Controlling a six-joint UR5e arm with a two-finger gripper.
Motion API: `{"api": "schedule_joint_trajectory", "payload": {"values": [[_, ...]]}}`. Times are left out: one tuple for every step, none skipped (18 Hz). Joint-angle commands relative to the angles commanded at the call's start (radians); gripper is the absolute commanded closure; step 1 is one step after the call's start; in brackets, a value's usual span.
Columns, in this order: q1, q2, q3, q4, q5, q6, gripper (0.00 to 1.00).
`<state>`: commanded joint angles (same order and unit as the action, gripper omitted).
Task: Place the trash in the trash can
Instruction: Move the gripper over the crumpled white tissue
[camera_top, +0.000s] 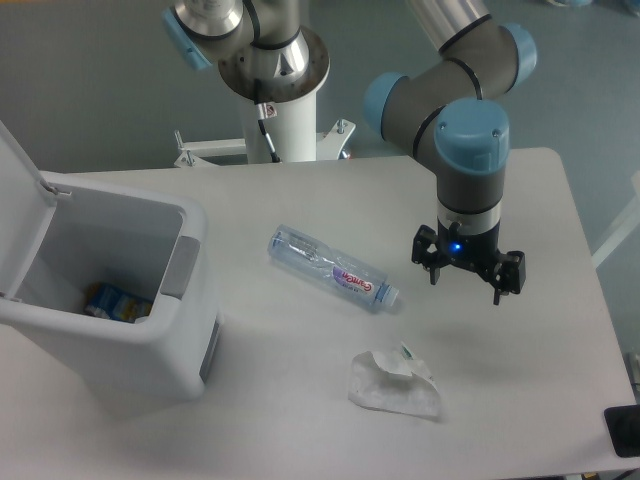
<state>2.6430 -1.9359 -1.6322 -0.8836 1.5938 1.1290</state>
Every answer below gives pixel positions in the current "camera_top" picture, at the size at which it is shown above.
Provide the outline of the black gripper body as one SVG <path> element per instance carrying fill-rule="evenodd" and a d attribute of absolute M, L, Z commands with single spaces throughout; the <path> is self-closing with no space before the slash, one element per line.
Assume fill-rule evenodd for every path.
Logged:
<path fill-rule="evenodd" d="M 495 274 L 500 268 L 500 216 L 440 212 L 434 272 L 453 266 L 477 274 Z"/>

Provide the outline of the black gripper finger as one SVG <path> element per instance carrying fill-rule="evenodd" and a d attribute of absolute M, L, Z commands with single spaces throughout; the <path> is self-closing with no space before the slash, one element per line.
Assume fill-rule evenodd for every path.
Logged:
<path fill-rule="evenodd" d="M 413 238 L 411 261 L 428 272 L 431 285 L 437 284 L 441 269 L 450 264 L 449 255 L 441 249 L 439 236 L 427 225 L 421 225 Z"/>
<path fill-rule="evenodd" d="M 485 281 L 494 289 L 495 306 L 503 296 L 520 294 L 525 283 L 525 254 L 518 250 L 506 253 L 497 250 L 489 262 Z"/>

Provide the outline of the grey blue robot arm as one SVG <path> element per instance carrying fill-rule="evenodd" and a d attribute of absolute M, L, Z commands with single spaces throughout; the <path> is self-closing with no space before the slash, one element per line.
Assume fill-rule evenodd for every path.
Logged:
<path fill-rule="evenodd" d="M 496 298 L 517 294 L 525 256 L 498 248 L 510 137 L 496 98 L 530 76 L 535 42 L 518 25 L 497 24 L 481 1 L 411 7 L 439 64 L 413 78 L 382 74 L 364 98 L 371 128 L 436 178 L 437 225 L 416 232 L 411 259 L 432 281 L 452 266 L 477 274 Z M 185 61 L 216 66 L 240 98 L 250 162 L 317 159 L 316 94 L 330 60 L 298 2 L 179 1 L 162 19 Z"/>

